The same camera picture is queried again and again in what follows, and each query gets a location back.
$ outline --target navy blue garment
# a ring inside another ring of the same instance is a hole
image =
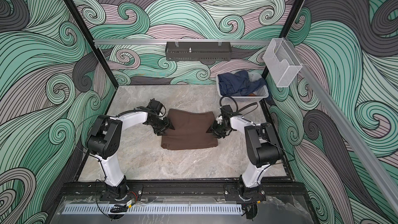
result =
[[[220,74],[218,75],[218,82],[220,93],[223,96],[248,96],[266,84],[264,78],[250,82],[249,74],[246,70],[238,71],[235,74]]]

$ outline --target white wire mesh basket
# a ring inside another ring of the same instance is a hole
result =
[[[220,97],[222,97],[223,95],[221,95],[221,93],[220,93],[220,86],[218,83],[218,75],[219,74],[223,74],[223,73],[216,74],[217,92],[218,92],[218,95]],[[258,79],[261,78],[261,74],[259,74],[259,73],[248,72],[248,74],[249,74],[249,80],[251,82],[257,81]],[[259,102],[261,99],[267,98],[269,96],[268,88],[266,85],[264,85],[263,87],[260,87],[257,91],[255,91],[253,93],[257,96],[231,96],[231,97],[234,98],[234,100],[236,100],[236,102]],[[224,100],[232,102],[232,100],[230,98],[224,98]]]

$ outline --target laundry basket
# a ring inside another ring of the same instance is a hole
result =
[[[218,84],[218,75],[223,74],[223,73],[216,74],[217,92],[220,97],[222,97],[223,95],[221,95],[221,93],[220,93],[220,86]],[[249,74],[249,80],[251,82],[257,81],[258,79],[261,78],[261,75],[259,73],[248,72],[248,74]],[[234,98],[234,100],[236,100],[236,102],[259,102],[261,99],[267,98],[269,96],[268,88],[266,85],[264,85],[263,87],[260,87],[257,91],[255,91],[253,93],[257,96],[231,96],[231,97]],[[224,100],[232,101],[230,98],[224,98]]]

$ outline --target swirl pattern wall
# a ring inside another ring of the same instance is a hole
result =
[[[294,0],[73,0],[94,38],[270,39]],[[266,47],[233,48],[229,62],[169,62],[164,46],[103,45],[121,85],[214,84],[219,72],[262,72]]]
[[[398,0],[305,0],[288,38],[398,182]],[[274,87],[271,116],[321,223],[398,223],[388,202],[298,74]]]
[[[46,221],[95,117],[80,123],[115,91],[72,19],[62,0],[0,0],[1,223]]]

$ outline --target brown folded cloth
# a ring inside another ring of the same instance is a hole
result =
[[[167,150],[193,150],[216,147],[217,138],[206,133],[214,122],[213,112],[191,113],[170,109],[167,118],[175,130],[167,129],[162,136],[162,148]]]

